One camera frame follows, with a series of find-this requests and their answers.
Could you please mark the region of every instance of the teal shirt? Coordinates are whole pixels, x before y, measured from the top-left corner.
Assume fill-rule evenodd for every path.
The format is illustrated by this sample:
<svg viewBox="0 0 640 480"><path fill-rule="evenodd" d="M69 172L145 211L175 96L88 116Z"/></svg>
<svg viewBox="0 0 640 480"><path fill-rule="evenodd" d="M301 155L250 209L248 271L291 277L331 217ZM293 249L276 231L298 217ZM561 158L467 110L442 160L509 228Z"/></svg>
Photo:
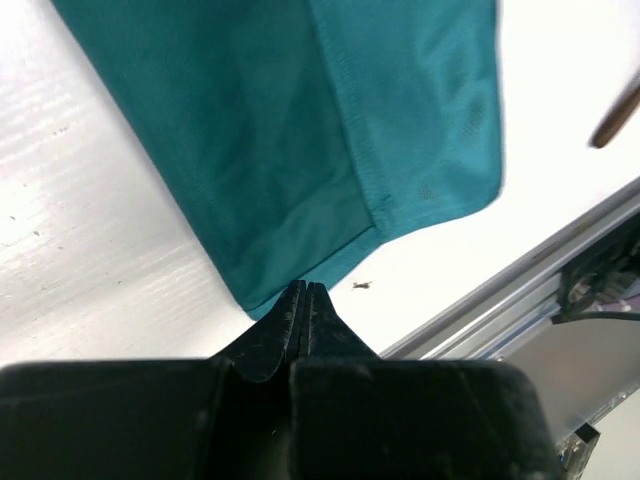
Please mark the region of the teal shirt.
<svg viewBox="0 0 640 480"><path fill-rule="evenodd" d="M54 4L254 318L499 192L494 0Z"/></svg>

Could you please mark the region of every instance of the white surface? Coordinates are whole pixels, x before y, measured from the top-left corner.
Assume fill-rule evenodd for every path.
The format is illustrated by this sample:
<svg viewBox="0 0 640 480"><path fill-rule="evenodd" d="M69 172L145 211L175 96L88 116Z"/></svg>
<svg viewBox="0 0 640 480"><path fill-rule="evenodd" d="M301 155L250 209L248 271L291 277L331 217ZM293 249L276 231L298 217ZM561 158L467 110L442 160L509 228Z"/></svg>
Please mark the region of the white surface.
<svg viewBox="0 0 640 480"><path fill-rule="evenodd" d="M640 113L587 147L640 67L640 2L502 10L504 190L385 245L333 289L376 351L640 176ZM0 39L0 364L205 356L248 328L48 1L0 0Z"/></svg>
<svg viewBox="0 0 640 480"><path fill-rule="evenodd" d="M640 391L595 425L600 432L581 480L638 480L638 432L640 432Z"/></svg>

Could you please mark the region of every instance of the wooden stick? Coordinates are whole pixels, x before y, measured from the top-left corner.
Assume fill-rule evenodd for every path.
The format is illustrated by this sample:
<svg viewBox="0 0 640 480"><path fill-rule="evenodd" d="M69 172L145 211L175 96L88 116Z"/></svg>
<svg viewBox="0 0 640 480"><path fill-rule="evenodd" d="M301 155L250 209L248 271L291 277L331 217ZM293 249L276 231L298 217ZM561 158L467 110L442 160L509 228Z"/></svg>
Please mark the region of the wooden stick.
<svg viewBox="0 0 640 480"><path fill-rule="evenodd" d="M593 135L591 145L596 148L602 148L609 143L638 105L640 105L640 83L609 112L609 115Z"/></svg>

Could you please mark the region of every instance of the teal fabric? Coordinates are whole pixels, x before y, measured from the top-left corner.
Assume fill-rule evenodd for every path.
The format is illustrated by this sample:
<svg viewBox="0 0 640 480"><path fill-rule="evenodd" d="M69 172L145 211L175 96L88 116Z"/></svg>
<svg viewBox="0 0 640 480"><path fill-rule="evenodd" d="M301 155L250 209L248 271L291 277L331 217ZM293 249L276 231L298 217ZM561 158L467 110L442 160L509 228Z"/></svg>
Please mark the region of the teal fabric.
<svg viewBox="0 0 640 480"><path fill-rule="evenodd" d="M54 4L254 318L498 194L494 0Z"/></svg>

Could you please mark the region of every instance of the small insect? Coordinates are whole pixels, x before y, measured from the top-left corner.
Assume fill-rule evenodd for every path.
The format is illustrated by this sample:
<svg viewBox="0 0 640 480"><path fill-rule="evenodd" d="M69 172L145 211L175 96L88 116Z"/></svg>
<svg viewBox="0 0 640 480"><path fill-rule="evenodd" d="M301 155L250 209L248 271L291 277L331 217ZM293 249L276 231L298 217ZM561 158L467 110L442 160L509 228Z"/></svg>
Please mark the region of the small insect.
<svg viewBox="0 0 640 480"><path fill-rule="evenodd" d="M363 290L367 290L369 287L371 287L371 284L373 283L373 280L371 280L370 282L353 282L353 287L352 289L355 290L356 288L362 288Z"/></svg>

